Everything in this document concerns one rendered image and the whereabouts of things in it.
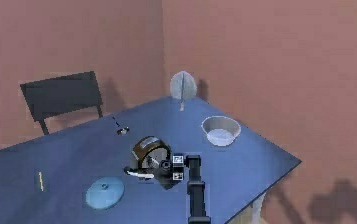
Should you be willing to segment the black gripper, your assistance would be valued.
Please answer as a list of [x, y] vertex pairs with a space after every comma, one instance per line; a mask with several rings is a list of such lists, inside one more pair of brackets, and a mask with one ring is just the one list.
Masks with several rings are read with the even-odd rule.
[[[138, 178], [154, 178], [154, 174], [147, 169], [133, 169], [126, 166], [124, 168], [124, 172], [127, 175], [135, 176]], [[165, 190], [171, 189], [175, 185], [175, 181], [173, 180], [172, 163], [170, 160], [161, 161], [159, 168], [155, 171], [155, 178]]]

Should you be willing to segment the light blue round plate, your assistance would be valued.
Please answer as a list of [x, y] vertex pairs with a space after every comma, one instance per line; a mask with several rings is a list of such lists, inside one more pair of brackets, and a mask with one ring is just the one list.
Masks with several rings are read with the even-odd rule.
[[85, 194], [86, 204], [95, 210], [114, 207], [124, 196], [125, 186], [118, 177], [103, 177], [93, 182]]

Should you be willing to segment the blue table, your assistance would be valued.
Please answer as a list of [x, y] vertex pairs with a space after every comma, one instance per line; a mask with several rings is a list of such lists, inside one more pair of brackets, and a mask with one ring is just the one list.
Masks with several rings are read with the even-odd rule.
[[[213, 146], [201, 124], [219, 113], [199, 98], [181, 112], [179, 101], [165, 97], [0, 150], [0, 224], [188, 224], [185, 182], [165, 190], [123, 171], [145, 136], [201, 157], [206, 213], [211, 224], [227, 224], [300, 161], [248, 127], [230, 146]], [[129, 133], [118, 135], [112, 117]], [[125, 192], [114, 207], [95, 210], [85, 194], [103, 177], [120, 178]]]

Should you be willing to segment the white bowl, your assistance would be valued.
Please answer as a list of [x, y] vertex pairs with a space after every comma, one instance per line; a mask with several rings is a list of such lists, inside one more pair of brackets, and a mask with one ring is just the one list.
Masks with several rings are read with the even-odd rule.
[[207, 140], [214, 146], [231, 145], [241, 133], [241, 125], [226, 116], [210, 116], [202, 121], [201, 128]]

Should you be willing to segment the black chair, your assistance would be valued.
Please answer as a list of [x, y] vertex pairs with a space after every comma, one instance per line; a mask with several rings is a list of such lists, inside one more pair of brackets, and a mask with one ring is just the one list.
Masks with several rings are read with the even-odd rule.
[[94, 71], [69, 74], [20, 85], [35, 122], [44, 135], [49, 134], [45, 120], [50, 117], [95, 107], [103, 117], [101, 92]]

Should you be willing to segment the black handled metal spoon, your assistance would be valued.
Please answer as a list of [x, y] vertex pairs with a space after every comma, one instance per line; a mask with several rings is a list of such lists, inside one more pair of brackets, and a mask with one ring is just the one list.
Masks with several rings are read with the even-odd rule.
[[112, 119], [114, 120], [115, 124], [116, 124], [116, 133], [120, 136], [126, 135], [129, 133], [130, 128], [126, 125], [123, 125], [116, 117], [112, 117]]

